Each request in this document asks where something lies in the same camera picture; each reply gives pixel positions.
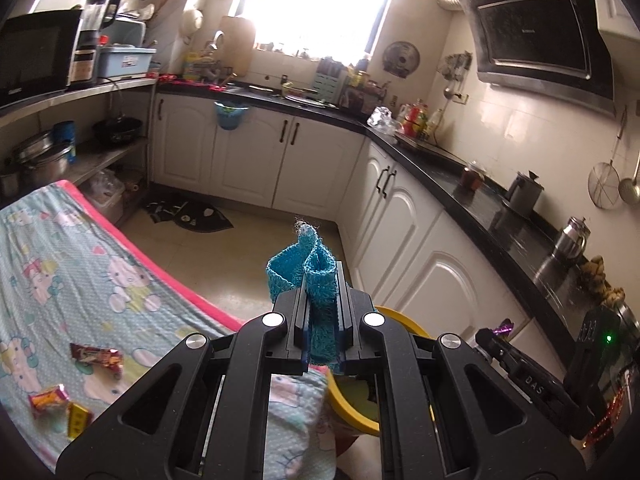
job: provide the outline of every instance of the pink blanket border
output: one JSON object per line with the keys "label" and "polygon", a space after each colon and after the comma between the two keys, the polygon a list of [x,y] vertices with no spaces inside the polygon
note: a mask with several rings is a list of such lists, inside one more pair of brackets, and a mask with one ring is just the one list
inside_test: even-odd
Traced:
{"label": "pink blanket border", "polygon": [[111,222],[109,222],[104,216],[102,216],[94,206],[82,195],[76,186],[74,186],[68,180],[59,180],[55,183],[56,186],[64,189],[73,199],[82,206],[82,209],[94,220],[100,227],[107,231],[113,238],[126,248],[131,254],[133,254],[148,270],[153,272],[159,280],[170,286],[178,294],[184,297],[187,301],[193,303],[204,314],[211,319],[217,321],[221,325],[227,327],[233,332],[240,330],[242,321],[236,319],[225,312],[222,312],[218,307],[213,306],[209,301],[203,297],[197,295],[190,288],[187,288],[176,280],[173,276],[169,275],[165,270],[162,270],[155,263],[153,263],[145,253],[137,248],[129,239]]}

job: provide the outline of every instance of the hello kitty blanket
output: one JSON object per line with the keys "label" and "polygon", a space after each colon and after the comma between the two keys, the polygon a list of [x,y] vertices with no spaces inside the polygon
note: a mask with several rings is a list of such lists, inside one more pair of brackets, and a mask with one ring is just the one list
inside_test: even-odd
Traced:
{"label": "hello kitty blanket", "polygon": [[[28,394],[62,383],[98,416],[186,335],[241,325],[159,269],[66,181],[0,211],[0,283],[0,404],[52,470],[69,442],[66,413],[34,419]],[[71,342],[121,350],[123,377],[76,364]],[[273,377],[265,479],[334,478],[325,391],[322,370]]]}

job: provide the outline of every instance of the wooden cutting board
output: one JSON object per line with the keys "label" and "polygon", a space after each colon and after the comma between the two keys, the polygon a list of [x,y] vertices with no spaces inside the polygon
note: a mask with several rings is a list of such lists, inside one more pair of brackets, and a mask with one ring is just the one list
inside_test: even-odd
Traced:
{"label": "wooden cutting board", "polygon": [[255,25],[245,18],[223,16],[218,30],[224,33],[218,40],[220,60],[233,67],[238,77],[245,76],[254,55]]}

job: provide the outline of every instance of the cabinet handle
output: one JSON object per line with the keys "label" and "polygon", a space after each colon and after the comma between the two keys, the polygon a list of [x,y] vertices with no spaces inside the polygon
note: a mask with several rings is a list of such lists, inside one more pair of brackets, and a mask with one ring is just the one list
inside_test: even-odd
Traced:
{"label": "cabinet handle", "polygon": [[396,170],[394,170],[394,172],[393,172],[393,173],[389,173],[389,174],[386,176],[385,185],[384,185],[384,186],[382,186],[382,196],[383,196],[384,198],[386,198],[386,191],[385,191],[385,190],[386,190],[386,185],[389,183],[389,180],[391,179],[391,177],[392,177],[392,176],[396,176],[397,174],[398,174],[398,172],[397,172]]}
{"label": "cabinet handle", "polygon": [[385,174],[386,171],[389,171],[389,169],[391,168],[391,166],[387,166],[384,170],[380,171],[380,175],[378,176],[378,180],[376,181],[376,189],[378,190],[378,194],[380,194],[380,191],[382,191],[380,189],[380,179],[382,179],[382,176]]}
{"label": "cabinet handle", "polygon": [[282,132],[280,134],[280,142],[284,142],[284,133],[287,131],[287,124],[289,124],[289,121],[285,120],[284,124],[282,125]]}
{"label": "cabinet handle", "polygon": [[296,129],[293,130],[293,138],[291,139],[291,145],[296,142],[296,137],[298,136],[298,128],[300,127],[300,123],[296,123]]}

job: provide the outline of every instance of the black microwave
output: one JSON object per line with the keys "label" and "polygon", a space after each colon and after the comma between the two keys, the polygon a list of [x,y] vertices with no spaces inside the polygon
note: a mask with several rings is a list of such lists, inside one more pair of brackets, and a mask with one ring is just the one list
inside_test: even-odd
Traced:
{"label": "black microwave", "polygon": [[478,79],[614,114],[611,56],[595,0],[460,0]]}
{"label": "black microwave", "polygon": [[0,106],[64,91],[82,10],[48,10],[6,20],[0,30]]}

